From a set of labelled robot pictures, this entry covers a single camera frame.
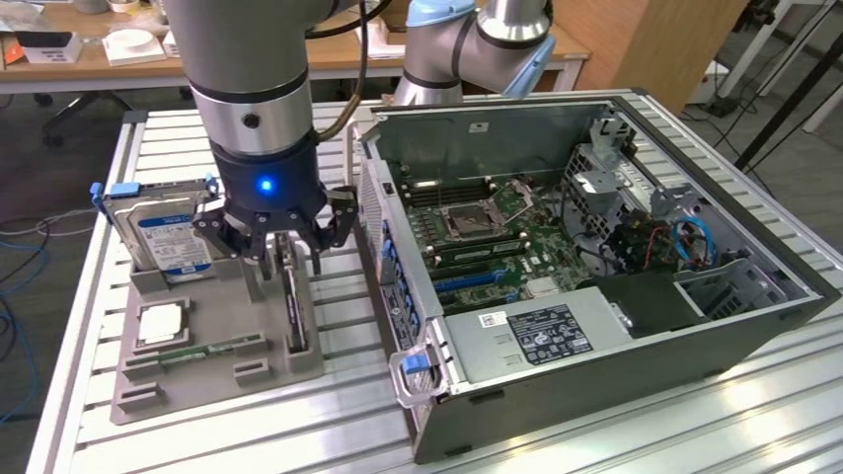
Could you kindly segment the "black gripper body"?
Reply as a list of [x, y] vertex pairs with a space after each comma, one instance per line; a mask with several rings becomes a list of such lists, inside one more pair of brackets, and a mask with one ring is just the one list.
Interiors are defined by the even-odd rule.
[[246, 155], [210, 144], [225, 190], [225, 210], [242, 224], [258, 225], [260, 216], [270, 231], [312, 224], [326, 204], [316, 145], [313, 139], [300, 139], [276, 153]]

